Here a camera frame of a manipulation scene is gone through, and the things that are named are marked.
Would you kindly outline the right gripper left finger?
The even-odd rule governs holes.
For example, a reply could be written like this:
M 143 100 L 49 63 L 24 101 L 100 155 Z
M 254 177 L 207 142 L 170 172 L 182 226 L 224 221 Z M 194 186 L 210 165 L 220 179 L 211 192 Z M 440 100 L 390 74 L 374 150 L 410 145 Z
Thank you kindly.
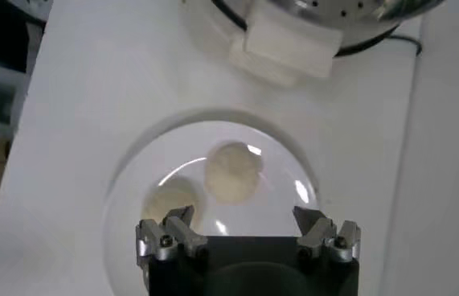
M 190 228 L 194 213 L 194 206 L 188 205 L 169 210 L 160 224 L 152 219 L 141 220 L 135 227 L 137 266 L 144 268 L 153 259 L 174 260 L 180 246 L 188 257 L 205 260 L 208 239 Z

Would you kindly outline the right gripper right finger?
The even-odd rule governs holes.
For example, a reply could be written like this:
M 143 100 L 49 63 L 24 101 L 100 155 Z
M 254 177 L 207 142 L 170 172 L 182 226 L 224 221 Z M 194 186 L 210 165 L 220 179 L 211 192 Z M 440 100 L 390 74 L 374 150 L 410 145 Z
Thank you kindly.
M 361 249 L 361 228 L 356 222 L 345 220 L 340 228 L 323 212 L 295 206 L 293 215 L 301 236 L 297 245 L 305 250 L 309 259 L 322 255 L 328 249 L 329 257 L 337 263 L 358 261 Z

